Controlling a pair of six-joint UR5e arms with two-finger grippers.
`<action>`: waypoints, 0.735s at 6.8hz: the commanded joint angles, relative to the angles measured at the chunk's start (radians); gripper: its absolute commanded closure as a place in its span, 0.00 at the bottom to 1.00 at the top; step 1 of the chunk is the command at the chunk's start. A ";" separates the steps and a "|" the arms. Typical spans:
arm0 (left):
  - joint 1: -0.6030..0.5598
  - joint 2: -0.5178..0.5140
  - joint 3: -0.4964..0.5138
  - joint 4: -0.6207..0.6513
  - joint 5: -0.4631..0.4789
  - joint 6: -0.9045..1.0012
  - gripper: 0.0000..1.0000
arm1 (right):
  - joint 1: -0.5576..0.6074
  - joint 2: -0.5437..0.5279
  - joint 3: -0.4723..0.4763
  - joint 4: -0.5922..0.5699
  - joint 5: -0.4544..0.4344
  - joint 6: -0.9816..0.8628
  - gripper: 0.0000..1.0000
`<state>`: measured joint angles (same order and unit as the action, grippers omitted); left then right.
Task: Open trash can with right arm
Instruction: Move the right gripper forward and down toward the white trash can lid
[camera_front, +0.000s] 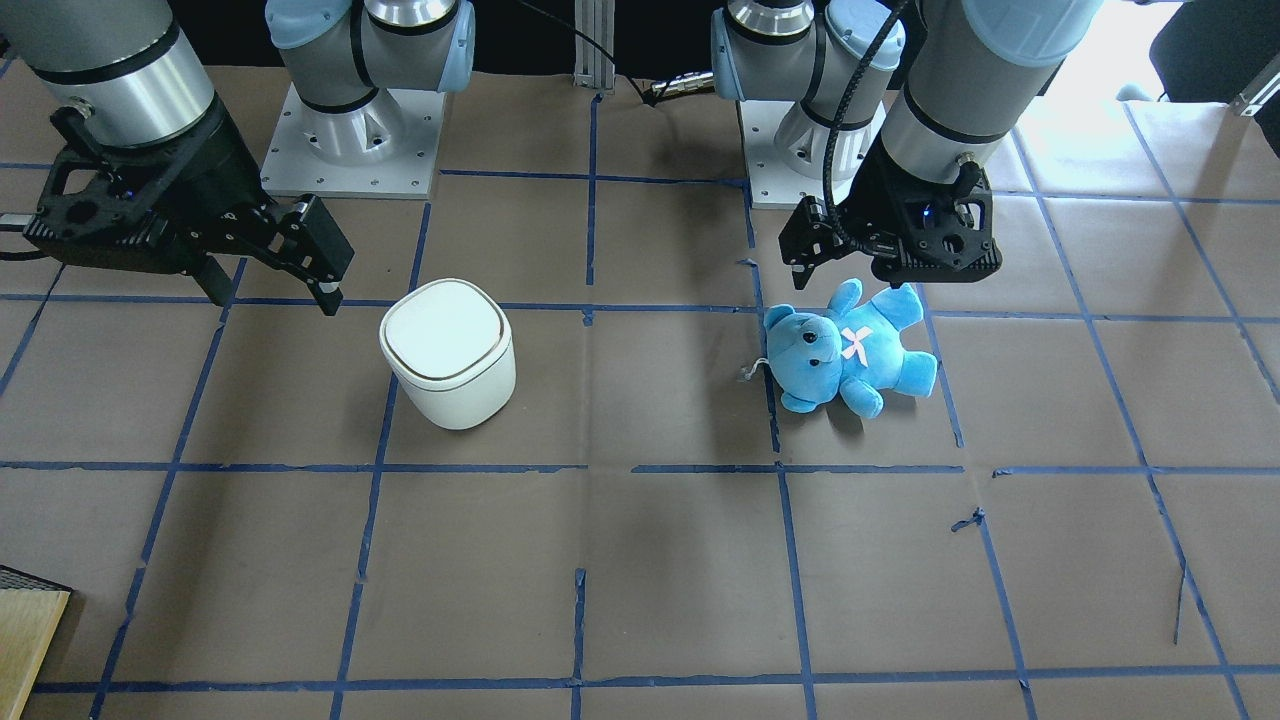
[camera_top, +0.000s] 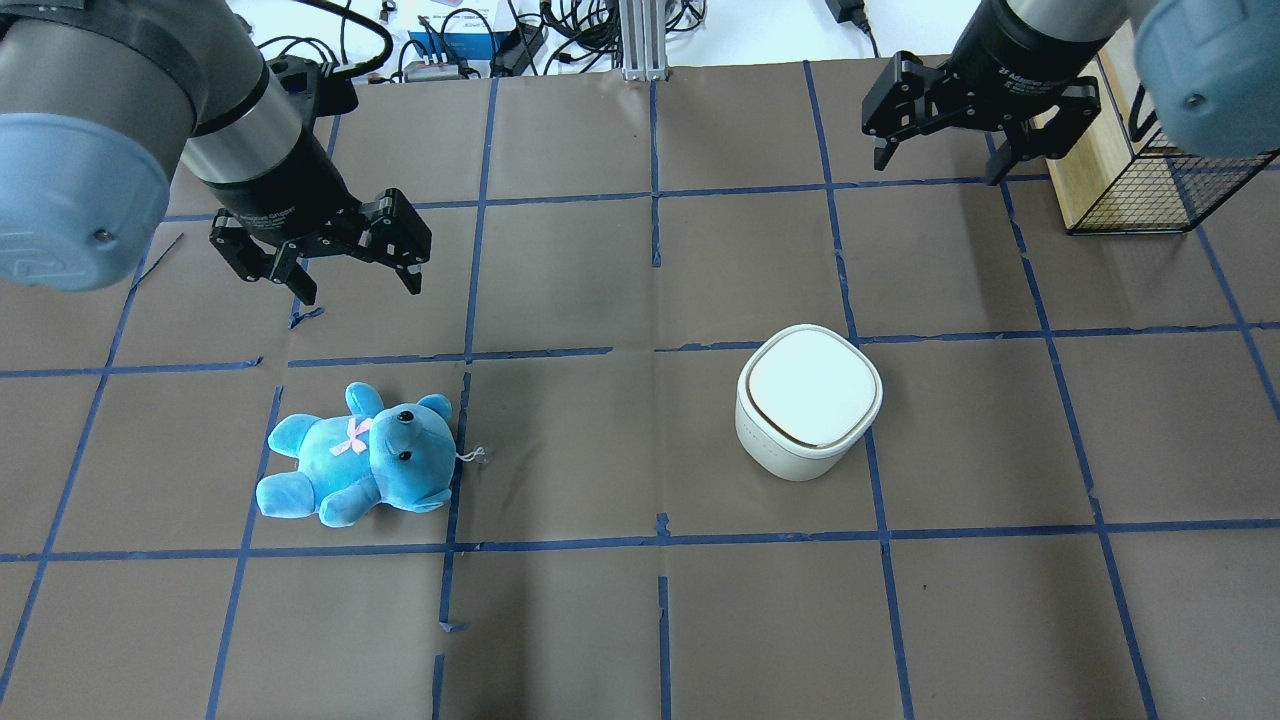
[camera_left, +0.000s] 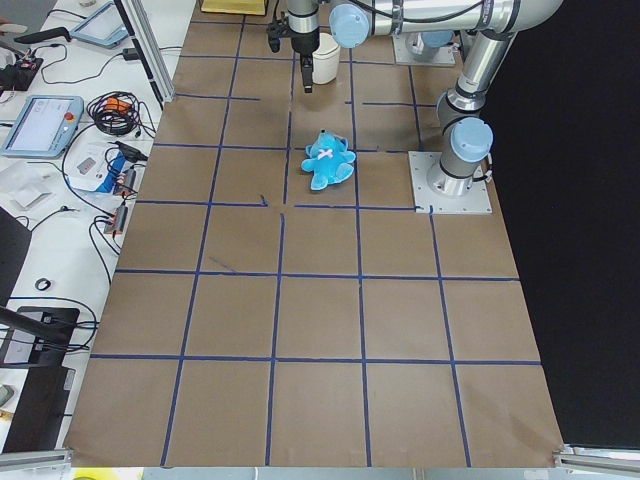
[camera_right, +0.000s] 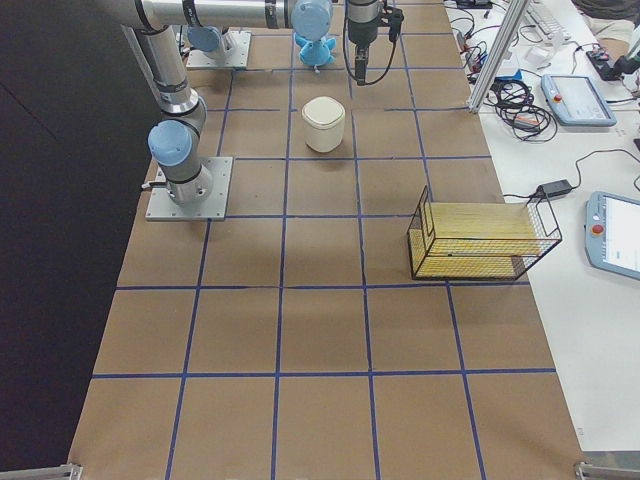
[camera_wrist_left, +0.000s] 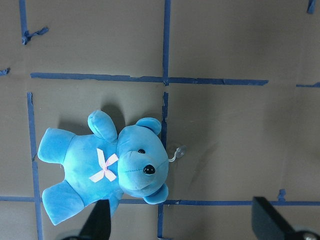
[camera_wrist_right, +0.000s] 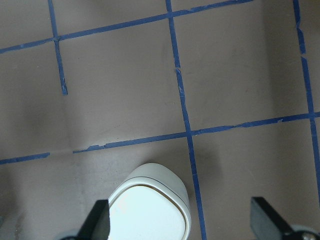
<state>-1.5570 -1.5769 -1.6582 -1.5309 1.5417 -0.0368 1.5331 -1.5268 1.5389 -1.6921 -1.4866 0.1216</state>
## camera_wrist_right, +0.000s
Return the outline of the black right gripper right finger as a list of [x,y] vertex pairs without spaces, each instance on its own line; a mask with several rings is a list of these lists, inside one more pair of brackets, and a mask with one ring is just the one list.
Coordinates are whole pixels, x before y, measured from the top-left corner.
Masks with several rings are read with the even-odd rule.
[[303,225],[290,225],[264,197],[250,199],[250,228],[257,240],[318,240],[320,233]]

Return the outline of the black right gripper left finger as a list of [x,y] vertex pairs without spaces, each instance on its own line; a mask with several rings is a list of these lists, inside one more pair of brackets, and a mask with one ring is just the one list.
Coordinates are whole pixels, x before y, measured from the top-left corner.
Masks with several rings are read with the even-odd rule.
[[97,200],[76,235],[62,240],[107,240],[110,235],[110,207],[108,199]]

